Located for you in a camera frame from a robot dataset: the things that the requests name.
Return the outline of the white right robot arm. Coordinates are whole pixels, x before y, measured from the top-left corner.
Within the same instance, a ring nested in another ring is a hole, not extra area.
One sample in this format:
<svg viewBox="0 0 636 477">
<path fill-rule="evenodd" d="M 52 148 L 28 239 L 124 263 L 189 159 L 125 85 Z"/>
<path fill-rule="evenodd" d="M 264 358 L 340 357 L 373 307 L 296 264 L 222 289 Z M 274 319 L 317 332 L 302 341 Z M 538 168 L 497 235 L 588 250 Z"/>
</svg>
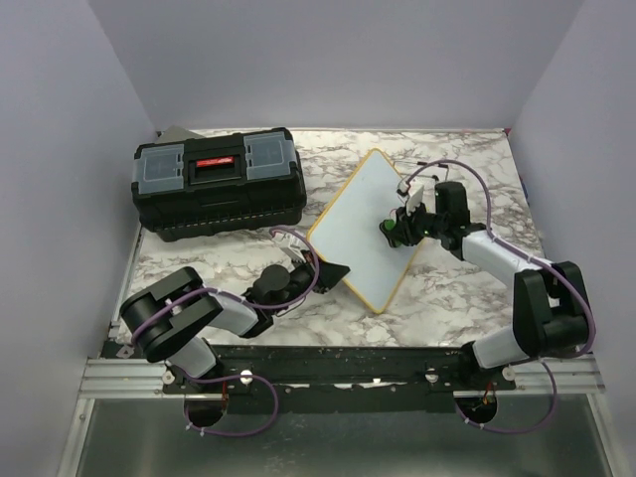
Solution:
<svg viewBox="0 0 636 477">
<path fill-rule="evenodd" d="M 436 239 L 461 261 L 490 273 L 512 292 L 512 324 L 462 347 L 457 377 L 477 390 L 493 378 L 493 369 L 571 352 L 591 337 L 590 309 L 582 273 L 572 262 L 538 260 L 471 221 L 466 190 L 458 182 L 434 187 L 435 209 L 421 195 L 407 199 L 380 223 L 389 246 L 415 246 Z"/>
</svg>

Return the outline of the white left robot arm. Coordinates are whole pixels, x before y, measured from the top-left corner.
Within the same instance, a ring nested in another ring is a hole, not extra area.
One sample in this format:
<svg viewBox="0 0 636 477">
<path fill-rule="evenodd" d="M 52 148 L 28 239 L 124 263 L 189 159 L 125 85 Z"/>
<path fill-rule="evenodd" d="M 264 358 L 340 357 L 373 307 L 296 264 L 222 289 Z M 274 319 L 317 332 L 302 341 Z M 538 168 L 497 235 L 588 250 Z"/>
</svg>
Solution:
<svg viewBox="0 0 636 477">
<path fill-rule="evenodd" d="M 351 268 L 306 258 L 289 270 L 270 265 L 244 294 L 231 297 L 206 288 L 202 277 L 185 266 L 127 298 L 119 316 L 131 332 L 131 343 L 150 363 L 162 361 L 186 374 L 200 393 L 212 391 L 221 377 L 220 361 L 199 333 L 210 326 L 243 339 L 259 336 L 279 311 L 302 301 L 308 293 L 325 293 Z"/>
</svg>

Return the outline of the yellow framed whiteboard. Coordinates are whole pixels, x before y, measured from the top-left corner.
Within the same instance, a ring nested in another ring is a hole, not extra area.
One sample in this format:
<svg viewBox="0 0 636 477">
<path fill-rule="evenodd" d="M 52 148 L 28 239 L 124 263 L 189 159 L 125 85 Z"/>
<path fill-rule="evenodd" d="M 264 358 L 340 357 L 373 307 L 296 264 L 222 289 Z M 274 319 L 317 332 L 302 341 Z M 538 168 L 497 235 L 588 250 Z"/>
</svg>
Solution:
<svg viewBox="0 0 636 477">
<path fill-rule="evenodd" d="M 326 262 L 346 265 L 346 285 L 374 313 L 391 303 L 418 248 L 391 248 L 380 223 L 401 201 L 401 174 L 380 149 L 370 150 L 307 233 Z"/>
</svg>

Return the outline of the green whiteboard eraser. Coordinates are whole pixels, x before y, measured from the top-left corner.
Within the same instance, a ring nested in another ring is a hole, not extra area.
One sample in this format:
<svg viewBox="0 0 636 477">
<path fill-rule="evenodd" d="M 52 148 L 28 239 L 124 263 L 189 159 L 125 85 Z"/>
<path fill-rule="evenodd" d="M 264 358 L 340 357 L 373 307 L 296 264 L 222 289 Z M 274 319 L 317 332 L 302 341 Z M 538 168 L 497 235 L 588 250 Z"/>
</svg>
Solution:
<svg viewBox="0 0 636 477">
<path fill-rule="evenodd" d="M 380 231 L 388 241 L 388 244 L 391 248 L 398 248 L 401 246 L 401 242 L 399 240 L 399 231 L 396 230 L 397 223 L 391 219 L 383 220 L 380 225 Z"/>
</svg>

